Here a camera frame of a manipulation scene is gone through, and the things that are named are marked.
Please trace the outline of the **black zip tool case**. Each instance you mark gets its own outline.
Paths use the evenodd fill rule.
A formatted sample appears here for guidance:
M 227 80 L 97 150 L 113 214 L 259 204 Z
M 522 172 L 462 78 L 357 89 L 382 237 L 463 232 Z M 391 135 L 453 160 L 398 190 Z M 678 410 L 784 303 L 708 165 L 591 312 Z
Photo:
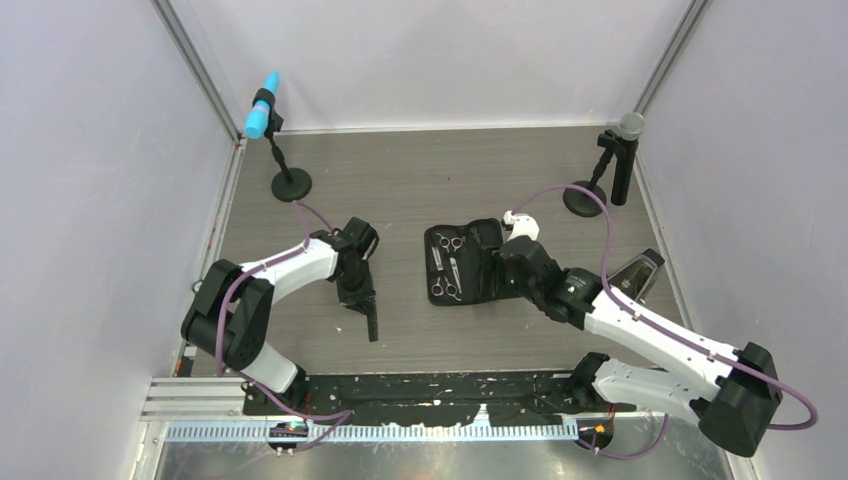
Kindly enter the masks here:
M 432 305 L 468 306 L 518 297 L 502 284 L 502 270 L 497 254 L 504 245 L 504 237 L 498 220 L 477 219 L 465 225 L 436 225 L 428 228 L 424 233 L 426 285 L 427 255 L 431 253 L 432 237 L 436 232 L 465 238 L 459 254 L 459 272 L 456 274 L 461 281 L 463 300 L 458 305 L 434 305 L 428 295 Z

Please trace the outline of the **silver hair scissors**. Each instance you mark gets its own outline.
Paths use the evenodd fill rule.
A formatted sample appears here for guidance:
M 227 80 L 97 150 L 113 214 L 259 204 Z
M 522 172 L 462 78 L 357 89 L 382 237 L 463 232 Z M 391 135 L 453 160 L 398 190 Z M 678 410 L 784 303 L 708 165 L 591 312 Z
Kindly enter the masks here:
M 445 270 L 445 262 L 449 262 L 452 269 L 457 268 L 464 243 L 465 238 L 461 236 L 447 236 L 439 232 L 433 234 L 430 252 L 437 272 Z

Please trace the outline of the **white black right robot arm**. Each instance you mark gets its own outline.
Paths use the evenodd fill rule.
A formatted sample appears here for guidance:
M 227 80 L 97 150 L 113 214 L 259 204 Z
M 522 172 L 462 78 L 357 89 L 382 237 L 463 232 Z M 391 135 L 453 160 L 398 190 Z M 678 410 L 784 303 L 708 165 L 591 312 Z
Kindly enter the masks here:
M 685 420 L 718 447 L 750 458 L 783 395 L 766 382 L 777 375 L 771 352 L 754 343 L 738 349 L 687 330 L 649 310 L 582 268 L 562 268 L 540 243 L 520 236 L 499 252 L 511 286 L 549 319 L 613 340 L 657 365 L 627 366 L 601 354 L 578 365 L 574 403 L 647 407 Z

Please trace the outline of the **black hair comb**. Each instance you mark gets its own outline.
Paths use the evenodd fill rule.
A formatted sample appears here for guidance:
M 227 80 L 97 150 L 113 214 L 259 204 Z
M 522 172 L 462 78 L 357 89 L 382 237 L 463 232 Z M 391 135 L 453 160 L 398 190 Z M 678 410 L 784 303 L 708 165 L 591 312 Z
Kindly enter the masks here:
M 376 300 L 368 299 L 363 305 L 363 312 L 366 316 L 368 340 L 377 342 L 379 340 L 379 325 Z

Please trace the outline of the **silver thinning scissors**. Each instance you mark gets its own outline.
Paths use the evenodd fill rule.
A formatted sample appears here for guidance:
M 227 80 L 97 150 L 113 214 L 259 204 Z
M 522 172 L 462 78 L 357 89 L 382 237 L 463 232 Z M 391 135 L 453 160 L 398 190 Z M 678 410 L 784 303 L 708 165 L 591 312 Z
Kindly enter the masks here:
M 455 256 L 427 255 L 427 286 L 434 305 L 458 305 L 463 300 L 459 260 Z

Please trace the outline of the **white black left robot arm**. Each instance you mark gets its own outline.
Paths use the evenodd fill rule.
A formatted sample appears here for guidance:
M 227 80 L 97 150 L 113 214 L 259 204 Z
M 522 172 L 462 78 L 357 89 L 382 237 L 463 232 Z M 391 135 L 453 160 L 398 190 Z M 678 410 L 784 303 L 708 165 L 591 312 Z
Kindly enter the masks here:
M 353 217 L 342 229 L 319 230 L 276 256 L 238 265 L 215 261 L 196 288 L 181 325 L 190 345 L 268 390 L 280 412 L 298 412 L 307 398 L 302 367 L 267 340 L 274 304 L 318 281 L 336 286 L 339 303 L 365 316 L 368 339 L 379 339 L 376 291 L 369 260 L 377 231 Z

